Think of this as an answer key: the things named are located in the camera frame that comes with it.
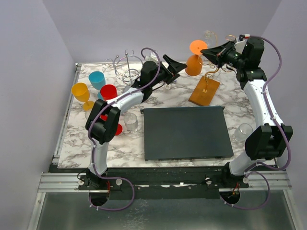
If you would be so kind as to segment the orange plastic wine glass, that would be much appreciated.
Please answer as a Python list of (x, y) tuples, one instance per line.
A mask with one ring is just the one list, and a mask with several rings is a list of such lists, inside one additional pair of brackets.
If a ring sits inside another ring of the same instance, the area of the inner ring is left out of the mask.
[(192, 52), (192, 55), (188, 58), (186, 62), (187, 67), (185, 68), (185, 72), (189, 76), (197, 76), (201, 73), (203, 64), (200, 57), (202, 55), (201, 51), (207, 48), (207, 44), (201, 40), (194, 40), (190, 43), (189, 49)]

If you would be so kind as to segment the gold wire wooden-base rack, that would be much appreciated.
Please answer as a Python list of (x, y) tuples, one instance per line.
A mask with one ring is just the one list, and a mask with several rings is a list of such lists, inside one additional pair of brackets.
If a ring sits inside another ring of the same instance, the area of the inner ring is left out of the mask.
[(224, 68), (218, 68), (213, 63), (211, 63), (207, 58), (205, 58), (203, 55), (201, 55), (200, 57), (203, 62), (202, 67), (207, 66), (207, 67), (210, 67), (211, 70), (206, 72), (201, 77), (193, 93), (189, 97), (189, 101), (198, 106), (209, 106), (220, 85), (218, 81), (213, 79), (214, 74), (217, 73), (219, 70), (222, 70), (228, 73), (231, 72), (231, 70), (226, 70)]

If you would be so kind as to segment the clear ribbed wine glass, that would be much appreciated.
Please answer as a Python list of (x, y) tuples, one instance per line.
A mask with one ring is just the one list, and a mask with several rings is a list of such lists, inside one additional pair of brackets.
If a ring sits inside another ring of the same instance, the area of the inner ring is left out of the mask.
[(138, 119), (133, 113), (127, 113), (124, 115), (124, 123), (128, 131), (135, 132), (138, 129)]

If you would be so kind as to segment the blue plastic wine glass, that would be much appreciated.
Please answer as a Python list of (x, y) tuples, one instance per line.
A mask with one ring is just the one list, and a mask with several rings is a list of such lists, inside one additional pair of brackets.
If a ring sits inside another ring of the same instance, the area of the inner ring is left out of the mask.
[(103, 86), (106, 84), (105, 76), (102, 72), (100, 71), (94, 71), (89, 74), (89, 81), (91, 85), (98, 90), (97, 97), (98, 99), (103, 99), (100, 90), (102, 89)]

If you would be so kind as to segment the red plastic wine glass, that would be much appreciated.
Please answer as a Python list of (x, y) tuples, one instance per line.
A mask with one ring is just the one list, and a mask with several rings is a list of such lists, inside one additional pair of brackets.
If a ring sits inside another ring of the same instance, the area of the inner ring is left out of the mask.
[[(100, 115), (100, 118), (104, 121), (107, 120), (107, 115)], [(123, 131), (123, 127), (120, 123), (118, 123), (118, 126), (117, 126), (117, 131), (115, 133), (116, 136), (120, 135)]]

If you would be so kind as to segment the yellow plastic wine glass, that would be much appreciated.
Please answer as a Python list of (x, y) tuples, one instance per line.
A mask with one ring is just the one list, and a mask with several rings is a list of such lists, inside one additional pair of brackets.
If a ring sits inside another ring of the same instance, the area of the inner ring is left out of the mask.
[(84, 111), (89, 111), (93, 108), (94, 102), (90, 100), (90, 92), (85, 83), (80, 82), (73, 85), (71, 93), (79, 102), (83, 102)]

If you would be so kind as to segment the clear textured wine glass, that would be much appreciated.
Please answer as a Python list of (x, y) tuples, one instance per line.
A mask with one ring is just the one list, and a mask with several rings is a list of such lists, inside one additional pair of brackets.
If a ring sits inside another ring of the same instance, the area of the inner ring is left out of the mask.
[(87, 120), (90, 116), (91, 111), (86, 111), (85, 112), (85, 119)]

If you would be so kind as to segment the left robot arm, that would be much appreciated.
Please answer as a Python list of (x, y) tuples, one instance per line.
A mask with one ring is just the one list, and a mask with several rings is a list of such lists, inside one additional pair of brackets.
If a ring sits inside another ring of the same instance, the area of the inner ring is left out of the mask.
[(120, 115), (130, 108), (146, 101), (153, 92), (153, 87), (161, 82), (172, 83), (180, 75), (187, 65), (174, 61), (167, 55), (163, 59), (167, 67), (161, 61), (145, 61), (142, 65), (139, 77), (130, 88), (120, 96), (111, 100), (98, 99), (91, 110), (85, 128), (88, 138), (92, 142), (91, 161), (88, 167), (90, 184), (95, 189), (102, 189), (106, 185), (107, 151), (110, 141), (114, 138)]

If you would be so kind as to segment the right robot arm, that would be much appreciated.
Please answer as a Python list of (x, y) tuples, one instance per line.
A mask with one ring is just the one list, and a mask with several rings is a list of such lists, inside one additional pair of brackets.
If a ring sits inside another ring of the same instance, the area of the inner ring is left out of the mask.
[(293, 129), (278, 116), (268, 90), (268, 83), (276, 75), (267, 78), (259, 67), (265, 43), (276, 47), (266, 38), (241, 34), (236, 41), (201, 50), (217, 68), (229, 64), (236, 69), (236, 79), (250, 101), (256, 122), (255, 131), (245, 141), (245, 150), (222, 169), (221, 183), (227, 188), (243, 181), (247, 173), (259, 165), (276, 170), (277, 167), (265, 162), (281, 157), (285, 151), (288, 160), (280, 170), (287, 168), (291, 161), (289, 141)]

